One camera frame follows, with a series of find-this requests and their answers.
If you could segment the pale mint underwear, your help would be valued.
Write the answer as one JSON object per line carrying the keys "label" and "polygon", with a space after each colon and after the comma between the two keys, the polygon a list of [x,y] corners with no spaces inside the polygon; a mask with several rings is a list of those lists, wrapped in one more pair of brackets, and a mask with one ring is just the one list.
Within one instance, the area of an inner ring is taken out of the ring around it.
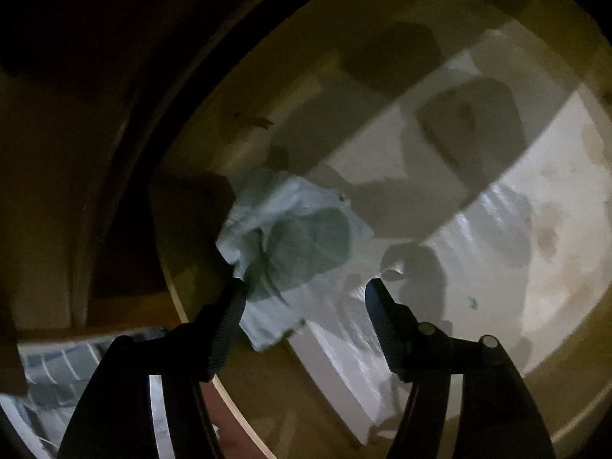
{"label": "pale mint underwear", "polygon": [[263,351],[336,293],[340,270],[373,237],[344,195],[286,171],[259,168],[243,181],[216,241],[247,286],[239,326]]}

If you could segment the light wooden drawer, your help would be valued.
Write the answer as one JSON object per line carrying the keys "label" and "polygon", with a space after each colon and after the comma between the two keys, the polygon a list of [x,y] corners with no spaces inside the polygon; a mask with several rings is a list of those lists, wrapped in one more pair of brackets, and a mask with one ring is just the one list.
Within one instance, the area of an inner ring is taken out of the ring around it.
{"label": "light wooden drawer", "polygon": [[408,396],[362,304],[379,276],[497,336],[556,454],[611,403],[611,47],[574,0],[313,0],[190,119],[168,167],[338,191],[373,235],[285,340],[221,381],[271,458],[381,458]]}

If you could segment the brown wooden nightstand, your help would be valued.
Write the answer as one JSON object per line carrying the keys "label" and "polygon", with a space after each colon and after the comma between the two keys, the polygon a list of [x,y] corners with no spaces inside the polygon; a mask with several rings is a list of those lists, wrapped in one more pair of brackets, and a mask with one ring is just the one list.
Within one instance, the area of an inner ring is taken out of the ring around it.
{"label": "brown wooden nightstand", "polygon": [[111,96],[1,78],[1,390],[23,396],[21,342],[178,323],[158,291],[89,301],[91,220],[124,125]]}

